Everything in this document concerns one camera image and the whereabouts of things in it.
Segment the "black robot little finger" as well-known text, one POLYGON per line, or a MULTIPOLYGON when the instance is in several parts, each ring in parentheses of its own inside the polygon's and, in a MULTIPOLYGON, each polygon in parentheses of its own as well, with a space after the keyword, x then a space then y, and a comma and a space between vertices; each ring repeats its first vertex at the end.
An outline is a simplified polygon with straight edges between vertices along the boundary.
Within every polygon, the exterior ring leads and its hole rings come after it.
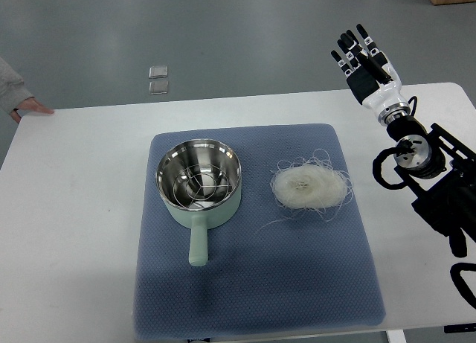
POLYGON ((353 73, 353 68, 349 65, 349 63, 346 60, 343 60, 343 58, 335 50, 331 51, 331 56, 337 62, 338 67, 344 73, 345 77, 350 77, 353 73))

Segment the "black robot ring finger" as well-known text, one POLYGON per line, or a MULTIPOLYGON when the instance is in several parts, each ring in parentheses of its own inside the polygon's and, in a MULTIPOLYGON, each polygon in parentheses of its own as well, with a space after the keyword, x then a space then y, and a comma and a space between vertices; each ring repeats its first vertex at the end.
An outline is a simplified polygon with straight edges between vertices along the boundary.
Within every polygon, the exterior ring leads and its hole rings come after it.
POLYGON ((353 53, 348 49, 348 47, 344 44, 344 42, 339 39, 337 41, 337 44, 339 46, 339 48, 343 51, 343 53, 345 54, 347 60, 349 61, 350 65, 353 67, 353 68, 359 68, 360 67, 360 62, 354 57, 353 53))

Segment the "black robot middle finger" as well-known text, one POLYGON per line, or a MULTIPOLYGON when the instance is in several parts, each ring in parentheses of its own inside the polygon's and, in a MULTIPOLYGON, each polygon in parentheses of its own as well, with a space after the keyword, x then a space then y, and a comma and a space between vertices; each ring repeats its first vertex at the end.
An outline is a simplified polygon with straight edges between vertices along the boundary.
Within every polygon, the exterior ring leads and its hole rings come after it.
POLYGON ((351 36, 348 33, 342 33, 340 35, 340 39, 344 42, 344 44, 353 53, 354 57, 358 61, 364 61, 367 59, 366 51, 362 48, 360 43, 356 41, 354 36, 351 36))

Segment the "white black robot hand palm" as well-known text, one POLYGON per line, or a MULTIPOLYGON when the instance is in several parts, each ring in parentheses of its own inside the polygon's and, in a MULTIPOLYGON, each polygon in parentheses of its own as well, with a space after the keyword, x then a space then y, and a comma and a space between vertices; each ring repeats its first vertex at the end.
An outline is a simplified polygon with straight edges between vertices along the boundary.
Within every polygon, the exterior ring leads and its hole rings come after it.
POLYGON ((382 51, 378 51, 374 58, 390 76, 390 82, 379 83, 360 65, 346 79, 351 92, 359 104, 373 112, 378 122, 392 122, 399 117, 408 116, 410 106, 400 93, 402 82, 395 68, 382 51))

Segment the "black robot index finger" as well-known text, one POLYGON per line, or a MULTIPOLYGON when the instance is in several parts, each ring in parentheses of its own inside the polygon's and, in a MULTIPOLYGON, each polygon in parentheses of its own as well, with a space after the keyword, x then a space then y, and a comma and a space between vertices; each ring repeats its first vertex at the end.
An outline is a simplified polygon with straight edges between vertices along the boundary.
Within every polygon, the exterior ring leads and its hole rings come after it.
POLYGON ((361 38, 364 40, 364 44, 368 50, 376 49, 376 43, 373 41, 369 33, 366 31, 362 24, 357 24, 356 29, 360 34, 361 38))

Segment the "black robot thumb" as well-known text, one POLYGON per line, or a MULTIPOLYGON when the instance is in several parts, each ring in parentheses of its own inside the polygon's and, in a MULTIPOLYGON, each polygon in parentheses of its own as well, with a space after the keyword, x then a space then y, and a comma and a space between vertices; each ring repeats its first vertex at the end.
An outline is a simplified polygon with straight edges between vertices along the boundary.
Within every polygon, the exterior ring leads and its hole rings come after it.
POLYGON ((378 83, 389 83, 391 76, 384 70, 383 65, 387 64, 387 58, 379 49, 371 51, 361 51, 364 55, 363 67, 378 83))

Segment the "grey sleeve forearm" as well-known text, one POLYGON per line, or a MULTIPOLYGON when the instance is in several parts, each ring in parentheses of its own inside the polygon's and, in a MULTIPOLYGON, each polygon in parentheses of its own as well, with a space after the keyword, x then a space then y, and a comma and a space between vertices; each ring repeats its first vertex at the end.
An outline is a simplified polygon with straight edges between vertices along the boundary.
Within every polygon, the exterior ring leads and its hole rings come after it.
POLYGON ((7 114, 19 108, 24 100, 33 97, 23 78, 3 59, 0 61, 1 108, 7 114))

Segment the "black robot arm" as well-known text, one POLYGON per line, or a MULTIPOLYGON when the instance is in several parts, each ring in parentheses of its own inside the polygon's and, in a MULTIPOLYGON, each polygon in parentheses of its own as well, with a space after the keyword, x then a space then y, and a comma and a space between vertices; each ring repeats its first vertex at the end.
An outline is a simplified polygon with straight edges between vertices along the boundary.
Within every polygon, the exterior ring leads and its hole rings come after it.
POLYGON ((399 75, 362 25, 337 45, 331 55, 354 98, 395 142, 373 160, 373 178, 388 190, 409 188, 414 211, 464 258, 466 240, 475 238, 475 152, 439 124, 426 129, 416 119, 417 97, 402 96, 399 75))

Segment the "person's bare hand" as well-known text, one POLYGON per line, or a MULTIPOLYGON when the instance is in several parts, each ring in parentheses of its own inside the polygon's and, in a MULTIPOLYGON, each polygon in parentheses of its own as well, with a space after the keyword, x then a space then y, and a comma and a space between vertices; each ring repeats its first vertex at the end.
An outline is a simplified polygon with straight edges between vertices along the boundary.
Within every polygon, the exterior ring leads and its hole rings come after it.
POLYGON ((10 112, 10 117, 19 124, 22 116, 18 113, 19 110, 27 111, 27 112, 38 112, 40 114, 52 115, 54 114, 54 110, 48 108, 47 106, 40 103, 35 97, 29 97, 19 103, 17 106, 13 108, 10 112))

